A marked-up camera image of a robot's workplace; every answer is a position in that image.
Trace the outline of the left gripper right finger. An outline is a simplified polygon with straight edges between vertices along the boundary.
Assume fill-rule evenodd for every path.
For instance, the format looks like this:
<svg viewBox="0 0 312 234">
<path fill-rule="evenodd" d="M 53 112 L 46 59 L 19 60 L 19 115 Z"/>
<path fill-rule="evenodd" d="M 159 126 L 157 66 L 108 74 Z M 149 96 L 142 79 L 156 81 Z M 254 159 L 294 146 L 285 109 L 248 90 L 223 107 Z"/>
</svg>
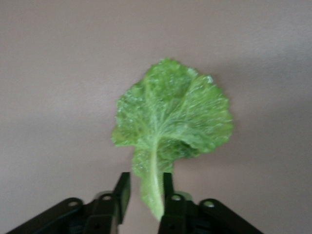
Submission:
<svg viewBox="0 0 312 234">
<path fill-rule="evenodd" d="M 158 234 L 264 234 L 220 201 L 194 204 L 174 190 L 171 173 L 163 175 L 165 207 Z"/>
</svg>

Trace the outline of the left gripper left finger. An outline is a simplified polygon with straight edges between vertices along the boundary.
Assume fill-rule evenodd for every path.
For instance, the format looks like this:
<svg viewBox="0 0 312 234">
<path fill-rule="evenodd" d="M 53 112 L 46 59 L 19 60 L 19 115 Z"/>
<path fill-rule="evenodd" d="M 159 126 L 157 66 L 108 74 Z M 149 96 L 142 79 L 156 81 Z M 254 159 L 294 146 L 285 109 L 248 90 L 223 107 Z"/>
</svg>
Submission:
<svg viewBox="0 0 312 234">
<path fill-rule="evenodd" d="M 131 195 L 130 173 L 88 204 L 67 198 L 6 234 L 118 234 Z"/>
</svg>

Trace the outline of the green lettuce leaf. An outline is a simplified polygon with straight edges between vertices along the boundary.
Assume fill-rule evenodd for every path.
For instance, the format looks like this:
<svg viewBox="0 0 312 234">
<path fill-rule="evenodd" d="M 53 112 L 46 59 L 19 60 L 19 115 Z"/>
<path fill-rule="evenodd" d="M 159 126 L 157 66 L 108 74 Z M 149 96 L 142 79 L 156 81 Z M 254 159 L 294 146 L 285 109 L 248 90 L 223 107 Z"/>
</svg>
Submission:
<svg viewBox="0 0 312 234">
<path fill-rule="evenodd" d="M 198 157 L 233 133 L 229 99 L 210 75 L 170 58 L 152 65 L 117 100 L 115 146 L 132 146 L 140 196 L 156 220 L 164 214 L 163 175 L 181 158 Z"/>
</svg>

